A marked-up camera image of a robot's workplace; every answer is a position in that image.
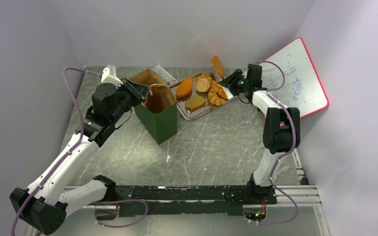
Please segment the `pale croissant fake bread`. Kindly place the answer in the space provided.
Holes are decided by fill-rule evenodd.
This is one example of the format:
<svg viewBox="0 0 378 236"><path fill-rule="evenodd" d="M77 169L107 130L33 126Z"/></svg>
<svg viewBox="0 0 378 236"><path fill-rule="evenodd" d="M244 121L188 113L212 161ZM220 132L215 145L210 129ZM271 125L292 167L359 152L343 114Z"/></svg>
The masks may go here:
<svg viewBox="0 0 378 236"><path fill-rule="evenodd" d="M210 99L211 99L211 101L209 101L209 102L210 102L211 104L216 105L216 106L219 106L219 105L222 105L222 104L225 102L225 101L224 101L222 104L220 104L220 102L217 102L217 101L214 100L214 98L217 99L216 94L215 94L216 92L215 92L214 90L211 90L210 93L211 93L211 94L210 94Z"/></svg>

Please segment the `green paper bag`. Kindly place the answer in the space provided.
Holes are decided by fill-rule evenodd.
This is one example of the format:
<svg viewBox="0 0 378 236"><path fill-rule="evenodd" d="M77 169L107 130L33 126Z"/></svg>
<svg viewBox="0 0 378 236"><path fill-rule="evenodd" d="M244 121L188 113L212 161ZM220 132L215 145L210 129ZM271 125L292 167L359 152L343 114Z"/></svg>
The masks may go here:
<svg viewBox="0 0 378 236"><path fill-rule="evenodd" d="M151 87L146 100L134 110L157 144L160 145L176 135L178 131L176 97L161 76L147 69L129 80Z"/></svg>

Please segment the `long orange fake baguette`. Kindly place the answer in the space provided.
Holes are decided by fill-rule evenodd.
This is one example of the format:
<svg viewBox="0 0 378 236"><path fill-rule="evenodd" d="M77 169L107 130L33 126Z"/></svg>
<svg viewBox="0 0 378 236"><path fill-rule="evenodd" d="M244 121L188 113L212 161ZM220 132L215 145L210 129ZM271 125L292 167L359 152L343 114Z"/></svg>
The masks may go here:
<svg viewBox="0 0 378 236"><path fill-rule="evenodd" d="M225 73L224 73L224 70L220 64L220 61L219 61L219 58L218 56L213 56L211 59L210 59L210 63L211 63L211 66L216 66L217 67L217 70L218 70L218 74L220 75L220 77L223 79L224 76L225 76Z"/></svg>

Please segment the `pale round fake bun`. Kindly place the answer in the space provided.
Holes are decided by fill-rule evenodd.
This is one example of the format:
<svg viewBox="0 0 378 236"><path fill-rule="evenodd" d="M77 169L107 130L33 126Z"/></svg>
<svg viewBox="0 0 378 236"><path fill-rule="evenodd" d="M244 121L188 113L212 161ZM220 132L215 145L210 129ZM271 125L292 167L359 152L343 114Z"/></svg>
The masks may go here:
<svg viewBox="0 0 378 236"><path fill-rule="evenodd" d="M196 83L196 90L198 92L207 92L210 89L210 80L206 77L199 77Z"/></svg>

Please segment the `metal baking tray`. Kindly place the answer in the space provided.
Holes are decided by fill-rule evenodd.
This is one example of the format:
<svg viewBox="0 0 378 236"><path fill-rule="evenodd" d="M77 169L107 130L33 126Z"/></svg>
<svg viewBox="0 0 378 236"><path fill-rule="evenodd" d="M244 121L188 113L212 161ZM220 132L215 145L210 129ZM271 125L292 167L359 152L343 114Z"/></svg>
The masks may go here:
<svg viewBox="0 0 378 236"><path fill-rule="evenodd" d="M196 88L197 81L199 80L199 77L203 74L210 76L211 79L216 81L216 82L219 82L219 81L222 80L222 78L220 77L220 75L218 73L218 69L217 69L216 66L212 66L212 67L206 69L205 71L192 76L193 77L193 84L192 84L191 92L188 95L186 95L182 98L177 98L177 102L176 102L177 109L185 120L190 121L190 120L197 119L197 118L207 114L208 112L218 108L217 105L210 103L207 92L199 92ZM197 97L197 96L200 96L204 99L204 101L205 101L204 106L202 108L197 109L197 110L189 111L188 108L186 107L186 102L188 100L190 100L192 97Z"/></svg>

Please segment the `round seeded fake bread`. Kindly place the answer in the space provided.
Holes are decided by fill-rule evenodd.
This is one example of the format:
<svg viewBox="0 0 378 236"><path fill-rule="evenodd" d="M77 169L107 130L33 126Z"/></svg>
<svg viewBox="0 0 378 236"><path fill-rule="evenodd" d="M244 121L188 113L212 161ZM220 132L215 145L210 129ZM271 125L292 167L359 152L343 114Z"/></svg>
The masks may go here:
<svg viewBox="0 0 378 236"><path fill-rule="evenodd" d="M204 107L205 105L206 105L206 101L200 95L193 96L185 102L185 108L189 112L196 111Z"/></svg>

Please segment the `smooth orange fake loaf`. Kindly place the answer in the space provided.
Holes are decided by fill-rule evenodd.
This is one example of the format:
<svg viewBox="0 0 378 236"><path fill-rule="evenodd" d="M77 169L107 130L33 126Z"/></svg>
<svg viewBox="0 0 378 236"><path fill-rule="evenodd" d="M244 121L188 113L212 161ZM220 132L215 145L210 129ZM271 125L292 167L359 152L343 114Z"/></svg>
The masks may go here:
<svg viewBox="0 0 378 236"><path fill-rule="evenodd" d="M193 77L188 77L187 79L182 81L177 87L175 97L182 98L188 95L192 91L192 86L193 86Z"/></svg>

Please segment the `braided orange fake bread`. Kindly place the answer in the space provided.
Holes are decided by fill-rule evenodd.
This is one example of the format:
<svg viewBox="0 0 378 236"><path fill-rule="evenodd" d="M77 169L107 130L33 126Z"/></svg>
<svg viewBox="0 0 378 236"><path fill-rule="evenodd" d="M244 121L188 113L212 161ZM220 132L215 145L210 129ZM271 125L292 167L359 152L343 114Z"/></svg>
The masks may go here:
<svg viewBox="0 0 378 236"><path fill-rule="evenodd" d="M200 78L205 78L205 79L208 79L210 81L210 89L208 90L208 99L209 101L211 101L210 99L210 91L211 90L214 90L216 93L216 97L217 99L214 98L215 101L217 102L220 102L220 104L222 104L224 101L228 100L228 96L227 94L225 93L223 87L221 85L219 85L215 79L213 79L211 76L209 75L206 75L206 74L202 74L200 76Z"/></svg>

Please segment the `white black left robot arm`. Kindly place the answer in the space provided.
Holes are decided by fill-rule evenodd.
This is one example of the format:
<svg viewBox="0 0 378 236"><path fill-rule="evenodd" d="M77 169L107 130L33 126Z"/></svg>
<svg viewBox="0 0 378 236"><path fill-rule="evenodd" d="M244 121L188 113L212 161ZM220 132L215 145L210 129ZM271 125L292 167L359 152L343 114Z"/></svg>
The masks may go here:
<svg viewBox="0 0 378 236"><path fill-rule="evenodd" d="M55 161L27 188L15 188L10 200L22 219L44 235L54 233L64 220L94 203L111 204L118 199L113 180L98 175L87 184L64 189L82 163L92 157L118 129L116 123L149 95L150 86L121 78L119 85L99 84L92 94L92 106L81 119L79 129Z"/></svg>

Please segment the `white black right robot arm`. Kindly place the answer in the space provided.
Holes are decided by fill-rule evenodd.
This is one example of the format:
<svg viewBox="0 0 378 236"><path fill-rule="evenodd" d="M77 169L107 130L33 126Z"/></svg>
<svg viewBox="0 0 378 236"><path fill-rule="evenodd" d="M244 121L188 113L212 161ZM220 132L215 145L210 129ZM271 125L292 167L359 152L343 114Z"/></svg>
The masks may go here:
<svg viewBox="0 0 378 236"><path fill-rule="evenodd" d="M243 94L249 104L265 115L262 138L265 152L246 186L246 198L253 204L275 187L273 178L281 162L300 144L299 109L285 106L272 95L274 88L262 85L262 71L261 65L249 64L246 75L238 69L219 82L232 95Z"/></svg>

